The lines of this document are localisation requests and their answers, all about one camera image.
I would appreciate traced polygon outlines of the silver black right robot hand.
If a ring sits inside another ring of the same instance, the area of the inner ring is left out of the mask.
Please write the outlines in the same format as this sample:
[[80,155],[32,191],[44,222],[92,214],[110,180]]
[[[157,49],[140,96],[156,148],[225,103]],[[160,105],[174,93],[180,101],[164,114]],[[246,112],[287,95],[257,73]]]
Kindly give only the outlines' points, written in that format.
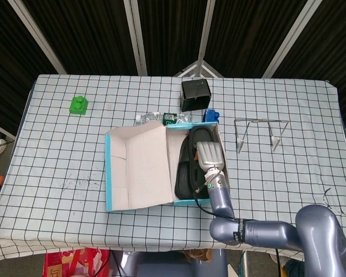
[[221,144],[212,141],[199,141],[197,143],[195,160],[204,173],[213,169],[221,171],[225,166]]

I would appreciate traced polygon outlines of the black rubber slipper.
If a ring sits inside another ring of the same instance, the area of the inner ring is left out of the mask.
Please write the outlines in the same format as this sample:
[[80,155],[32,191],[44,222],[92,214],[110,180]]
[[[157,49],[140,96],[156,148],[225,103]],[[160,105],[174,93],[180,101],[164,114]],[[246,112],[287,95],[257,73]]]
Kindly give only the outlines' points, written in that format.
[[179,163],[175,181],[175,195],[181,200],[197,199],[191,177],[194,175],[194,155],[190,146],[189,136],[181,145]]
[[[199,141],[212,141],[218,142],[214,138],[212,131],[207,126],[195,126],[189,132],[189,142],[193,149],[193,155],[195,160],[196,155],[196,145]],[[208,190],[204,186],[205,183],[205,173],[200,169],[198,162],[194,162],[194,175],[191,177],[191,182],[194,186],[195,192],[198,199],[208,199]]]

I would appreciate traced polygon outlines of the light blue shoebox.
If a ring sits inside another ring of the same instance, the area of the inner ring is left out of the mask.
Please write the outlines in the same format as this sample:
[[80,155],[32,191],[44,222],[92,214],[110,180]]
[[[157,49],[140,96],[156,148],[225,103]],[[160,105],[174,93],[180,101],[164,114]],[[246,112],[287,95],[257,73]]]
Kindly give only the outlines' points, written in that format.
[[195,206],[194,199],[175,195],[179,154],[194,127],[207,127],[222,142],[216,122],[190,122],[164,126],[149,121],[105,134],[106,210],[131,211],[156,205]]

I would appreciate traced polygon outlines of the white black-grid checkered tablecloth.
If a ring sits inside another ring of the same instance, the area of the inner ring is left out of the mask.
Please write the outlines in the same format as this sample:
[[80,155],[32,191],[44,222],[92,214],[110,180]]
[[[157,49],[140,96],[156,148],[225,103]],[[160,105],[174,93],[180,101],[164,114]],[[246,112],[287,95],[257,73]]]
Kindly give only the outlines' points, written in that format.
[[[178,77],[41,75],[31,90],[0,193],[0,260],[72,250],[222,248],[210,215],[172,204],[106,210],[104,135],[137,114],[180,111]],[[215,78],[231,201],[237,217],[293,223],[305,205],[330,208],[346,236],[346,138],[337,89],[326,81]],[[72,98],[88,101],[70,114]],[[240,154],[235,118],[288,120],[273,152],[251,123]]]

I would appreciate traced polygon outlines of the red patterned bag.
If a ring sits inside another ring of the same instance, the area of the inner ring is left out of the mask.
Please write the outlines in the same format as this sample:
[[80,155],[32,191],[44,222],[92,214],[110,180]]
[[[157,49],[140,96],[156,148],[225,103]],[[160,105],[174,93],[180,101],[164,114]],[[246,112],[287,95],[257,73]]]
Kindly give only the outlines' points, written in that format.
[[111,277],[109,250],[82,248],[47,253],[42,277]]

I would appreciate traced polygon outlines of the blue toy building block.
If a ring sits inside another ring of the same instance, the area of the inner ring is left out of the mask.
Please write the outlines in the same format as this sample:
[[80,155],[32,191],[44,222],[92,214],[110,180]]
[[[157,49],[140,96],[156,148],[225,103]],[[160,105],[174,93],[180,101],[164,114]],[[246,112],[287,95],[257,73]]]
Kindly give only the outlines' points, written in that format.
[[202,122],[217,122],[219,123],[220,114],[214,109],[206,109],[202,117]]

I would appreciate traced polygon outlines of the clear plastic water bottle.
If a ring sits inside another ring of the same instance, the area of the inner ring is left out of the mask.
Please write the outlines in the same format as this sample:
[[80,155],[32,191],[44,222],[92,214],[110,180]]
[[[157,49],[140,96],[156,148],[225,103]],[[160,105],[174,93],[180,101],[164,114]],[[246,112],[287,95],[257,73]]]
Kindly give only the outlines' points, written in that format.
[[192,116],[190,114],[153,112],[144,115],[137,114],[135,117],[135,123],[137,125],[145,124],[148,121],[159,121],[163,125],[188,123],[192,121]]

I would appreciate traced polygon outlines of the black square cup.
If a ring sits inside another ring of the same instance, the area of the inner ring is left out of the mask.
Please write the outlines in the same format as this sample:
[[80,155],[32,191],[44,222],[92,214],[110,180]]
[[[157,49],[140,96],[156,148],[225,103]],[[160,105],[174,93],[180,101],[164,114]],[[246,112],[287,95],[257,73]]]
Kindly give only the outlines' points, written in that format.
[[204,110],[209,106],[212,94],[206,79],[183,81],[181,83],[181,112]]

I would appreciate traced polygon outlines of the white triangular partition foot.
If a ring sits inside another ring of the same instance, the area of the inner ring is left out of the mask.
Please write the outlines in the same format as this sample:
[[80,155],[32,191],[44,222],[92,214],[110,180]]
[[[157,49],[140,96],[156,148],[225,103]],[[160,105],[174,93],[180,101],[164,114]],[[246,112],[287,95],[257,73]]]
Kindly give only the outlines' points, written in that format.
[[223,78],[223,75],[220,74],[215,68],[210,66],[207,62],[203,61],[201,67],[198,67],[198,61],[190,64],[185,67],[174,77],[202,77],[202,78]]

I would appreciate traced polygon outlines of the brown paper bag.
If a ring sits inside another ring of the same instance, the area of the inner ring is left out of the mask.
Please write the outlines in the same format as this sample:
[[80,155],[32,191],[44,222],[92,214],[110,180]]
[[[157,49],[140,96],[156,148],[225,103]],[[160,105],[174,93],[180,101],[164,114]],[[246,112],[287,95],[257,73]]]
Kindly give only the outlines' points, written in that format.
[[187,249],[181,250],[188,261],[197,260],[211,262],[212,260],[212,249]]

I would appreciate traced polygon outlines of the green toy building block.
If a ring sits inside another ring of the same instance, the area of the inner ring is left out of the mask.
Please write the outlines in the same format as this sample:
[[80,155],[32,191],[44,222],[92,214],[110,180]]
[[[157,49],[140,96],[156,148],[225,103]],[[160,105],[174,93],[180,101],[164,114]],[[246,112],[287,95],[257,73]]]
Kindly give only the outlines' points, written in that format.
[[83,96],[75,96],[72,98],[69,107],[70,114],[85,115],[88,107],[88,101]]

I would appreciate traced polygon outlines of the teal metal tube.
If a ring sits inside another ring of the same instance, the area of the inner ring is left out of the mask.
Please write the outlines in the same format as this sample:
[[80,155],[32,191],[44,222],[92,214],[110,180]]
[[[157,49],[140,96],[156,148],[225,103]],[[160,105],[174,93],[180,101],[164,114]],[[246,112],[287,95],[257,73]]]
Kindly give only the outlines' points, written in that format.
[[238,264],[238,277],[249,277],[249,269],[247,264],[247,252],[242,251]]

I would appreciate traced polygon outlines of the dark blue chair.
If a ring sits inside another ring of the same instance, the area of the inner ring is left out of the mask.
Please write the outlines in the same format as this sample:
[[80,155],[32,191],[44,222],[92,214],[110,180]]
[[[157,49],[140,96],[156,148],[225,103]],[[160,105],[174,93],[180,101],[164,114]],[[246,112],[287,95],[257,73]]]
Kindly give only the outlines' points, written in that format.
[[202,256],[191,250],[110,253],[112,277],[228,277],[226,252],[220,249]]

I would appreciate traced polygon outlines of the dark blue fabric bundle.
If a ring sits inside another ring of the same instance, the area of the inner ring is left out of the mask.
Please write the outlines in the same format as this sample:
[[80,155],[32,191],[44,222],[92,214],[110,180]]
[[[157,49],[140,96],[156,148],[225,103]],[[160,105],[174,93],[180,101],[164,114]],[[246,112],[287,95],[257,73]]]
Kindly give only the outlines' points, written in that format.
[[304,262],[289,259],[283,267],[288,277],[304,277]]

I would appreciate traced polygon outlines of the white partition frame post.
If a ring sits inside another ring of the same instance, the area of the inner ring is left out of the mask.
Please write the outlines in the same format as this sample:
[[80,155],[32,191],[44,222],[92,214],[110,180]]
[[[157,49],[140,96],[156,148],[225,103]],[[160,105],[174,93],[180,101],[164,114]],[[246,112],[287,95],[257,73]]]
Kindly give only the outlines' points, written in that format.
[[139,76],[147,76],[144,41],[141,28],[138,0],[123,0],[126,12],[127,23],[130,32],[131,45]]
[[204,23],[203,23],[202,34],[201,34],[200,49],[198,53],[198,66],[201,66],[204,61],[204,56],[205,56],[209,33],[210,33],[210,27],[211,27],[212,18],[213,18],[213,12],[215,9],[215,3],[216,3],[216,0],[207,0]]
[[36,21],[26,8],[22,0],[7,0],[9,5],[18,15],[21,22],[25,25],[28,32],[31,34],[37,45],[40,47],[44,55],[47,57],[49,62],[52,64],[58,74],[67,74],[66,69],[62,65],[62,62],[57,57],[56,53],[50,46],[48,40],[42,33],[41,29],[37,25]]
[[323,0],[307,0],[303,9],[300,11],[296,20],[294,21],[292,27],[285,36],[283,42],[275,53],[270,64],[266,68],[262,78],[272,78],[276,70],[281,65],[284,58],[287,56],[292,46],[297,41],[300,34],[303,32],[304,28],[311,20],[314,13],[319,8]]

